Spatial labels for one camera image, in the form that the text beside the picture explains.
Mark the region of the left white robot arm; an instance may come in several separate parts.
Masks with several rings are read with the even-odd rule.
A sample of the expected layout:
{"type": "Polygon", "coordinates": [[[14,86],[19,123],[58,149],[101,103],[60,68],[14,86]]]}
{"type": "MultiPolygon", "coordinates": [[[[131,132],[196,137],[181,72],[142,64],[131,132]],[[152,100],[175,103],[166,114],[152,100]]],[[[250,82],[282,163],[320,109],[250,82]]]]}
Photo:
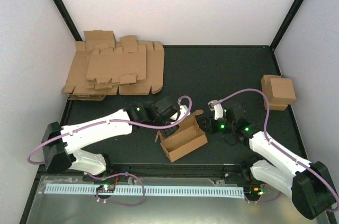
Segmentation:
{"type": "Polygon", "coordinates": [[[73,126],[61,127],[58,122],[50,123],[42,138],[46,171],[58,174],[74,169],[108,181],[113,177],[114,169],[108,165],[107,158],[103,154],[86,152],[84,147],[131,134],[136,126],[129,124],[129,121],[156,127],[171,125],[171,128],[164,130],[165,136],[169,136],[178,129],[175,122],[183,118],[187,111],[185,105],[165,97],[158,102],[133,102],[110,115],[73,126]]]}

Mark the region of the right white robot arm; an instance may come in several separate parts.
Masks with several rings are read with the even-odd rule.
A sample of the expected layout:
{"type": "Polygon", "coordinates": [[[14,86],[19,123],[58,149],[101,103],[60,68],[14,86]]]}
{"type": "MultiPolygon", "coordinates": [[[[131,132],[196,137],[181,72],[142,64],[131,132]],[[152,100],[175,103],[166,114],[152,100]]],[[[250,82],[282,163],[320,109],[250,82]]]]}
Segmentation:
{"type": "Polygon", "coordinates": [[[224,106],[217,100],[208,103],[212,116],[201,119],[200,128],[208,134],[225,133],[236,144],[259,154],[241,169],[246,183],[262,181],[291,199],[295,208],[307,219],[314,219],[338,205],[338,193],[328,168],[312,163],[288,150],[267,132],[249,122],[241,109],[224,106]]]}

